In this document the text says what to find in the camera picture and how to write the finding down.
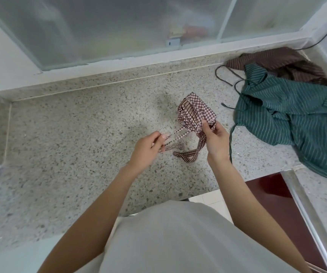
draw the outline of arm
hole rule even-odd
[[[229,160],[229,134],[216,122],[214,132],[203,121],[208,163],[236,227],[302,273],[311,273],[284,230],[257,201]]]
[[[137,142],[129,163],[67,230],[38,273],[73,273],[104,251],[129,188],[156,158],[165,139],[156,131]]]

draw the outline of person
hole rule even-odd
[[[106,243],[134,180],[155,160],[166,137],[139,139],[129,163],[78,218],[38,273],[72,273],[104,252],[102,272],[302,272],[305,260],[261,206],[229,160],[229,134],[216,122],[207,137],[207,162],[234,225],[201,203],[168,201],[118,224]]]

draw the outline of countertop edge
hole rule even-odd
[[[302,188],[294,170],[282,171],[281,175],[309,228],[311,235],[327,265],[327,232],[322,224],[315,208]]]

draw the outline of forearm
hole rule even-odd
[[[107,189],[68,229],[38,273],[73,273],[101,254],[137,175],[129,166],[123,167]]]
[[[300,272],[311,272],[284,230],[257,201],[229,160],[212,162],[210,166],[234,225]]]

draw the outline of frosted glass window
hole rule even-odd
[[[0,0],[42,70],[297,31],[325,0]]]

